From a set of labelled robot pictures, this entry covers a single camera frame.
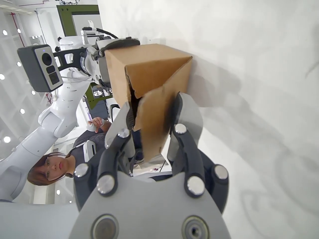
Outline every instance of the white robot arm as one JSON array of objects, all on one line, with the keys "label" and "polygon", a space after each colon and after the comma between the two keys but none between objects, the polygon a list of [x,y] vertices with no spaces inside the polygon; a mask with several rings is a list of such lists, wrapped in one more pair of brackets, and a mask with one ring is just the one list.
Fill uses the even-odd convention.
[{"label": "white robot arm", "polygon": [[[0,162],[0,200],[14,200],[23,189],[32,166],[58,138],[64,137],[75,127],[76,109],[89,84],[100,83],[109,90],[107,67],[104,58],[99,56],[100,50],[95,43],[97,38],[88,38],[86,31],[82,33],[82,37],[62,38],[59,41],[62,51],[59,52],[53,53],[48,45],[18,49],[21,63],[34,90],[54,91],[54,102],[39,116],[40,126]],[[139,44],[135,39],[124,40],[128,40],[130,45]],[[102,46],[105,47],[123,40],[98,37],[98,41],[104,41]],[[55,57],[59,58],[60,67]]]}]

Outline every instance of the hand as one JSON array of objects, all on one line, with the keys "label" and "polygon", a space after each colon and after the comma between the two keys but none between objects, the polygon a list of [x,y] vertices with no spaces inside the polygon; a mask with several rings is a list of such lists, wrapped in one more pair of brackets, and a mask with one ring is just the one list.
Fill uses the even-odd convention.
[{"label": "hand", "polygon": [[95,133],[97,133],[99,131],[99,128],[102,126],[102,119],[100,117],[95,117],[94,119],[92,119],[92,121],[88,121],[88,124],[94,124],[94,126],[96,126]]}]

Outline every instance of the metal screw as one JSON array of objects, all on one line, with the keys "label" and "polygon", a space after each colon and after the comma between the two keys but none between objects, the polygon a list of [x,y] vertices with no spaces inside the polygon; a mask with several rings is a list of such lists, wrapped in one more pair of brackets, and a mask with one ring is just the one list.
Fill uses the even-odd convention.
[{"label": "metal screw", "polygon": [[97,183],[98,192],[100,194],[107,194],[109,193],[115,185],[115,180],[112,175],[104,175],[102,176]]},{"label": "metal screw", "polygon": [[187,188],[194,195],[202,195],[205,191],[205,183],[197,176],[191,176],[187,180]]},{"label": "metal screw", "polygon": [[178,134],[184,134],[187,131],[187,128],[185,127],[185,125],[181,123],[176,124],[174,129],[175,129],[175,132]]},{"label": "metal screw", "polygon": [[208,239],[208,226],[202,218],[190,216],[183,222],[182,237],[183,239]]},{"label": "metal screw", "polygon": [[81,163],[75,168],[74,175],[78,178],[83,177],[89,169],[89,166],[86,163]]},{"label": "metal screw", "polygon": [[116,239],[119,223],[113,215],[105,214],[96,220],[92,227],[93,239]]},{"label": "metal screw", "polygon": [[220,180],[225,180],[228,178],[228,171],[222,165],[215,166],[215,174]]},{"label": "metal screw", "polygon": [[117,134],[120,138],[125,139],[130,135],[130,130],[127,128],[122,128],[118,134]]}]

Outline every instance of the cardboard box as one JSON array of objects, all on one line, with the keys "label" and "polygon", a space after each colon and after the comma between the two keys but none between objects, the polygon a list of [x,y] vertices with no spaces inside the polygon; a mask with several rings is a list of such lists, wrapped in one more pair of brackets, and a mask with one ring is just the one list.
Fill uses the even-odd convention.
[{"label": "cardboard box", "polygon": [[164,45],[149,44],[105,51],[113,97],[121,107],[129,101],[141,130],[146,161],[166,142],[170,108],[178,92],[186,92],[192,56]]}]

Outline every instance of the green panel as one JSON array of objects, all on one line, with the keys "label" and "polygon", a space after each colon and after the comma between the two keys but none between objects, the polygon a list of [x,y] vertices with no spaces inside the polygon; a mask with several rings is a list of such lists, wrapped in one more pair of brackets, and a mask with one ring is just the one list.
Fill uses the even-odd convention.
[{"label": "green panel", "polygon": [[89,102],[90,109],[94,109],[94,107],[97,105],[97,103],[99,103],[101,100],[110,99],[113,97],[113,95],[110,95],[110,96],[106,96],[106,97],[95,98],[93,95],[93,91],[92,91],[92,86],[95,86],[95,85],[96,85],[96,83],[91,83],[89,88],[87,89],[87,91],[85,93],[86,98]]},{"label": "green panel", "polygon": [[62,28],[65,36],[75,36],[75,26],[73,23],[72,15],[81,14],[99,14],[98,5],[57,5]]}]

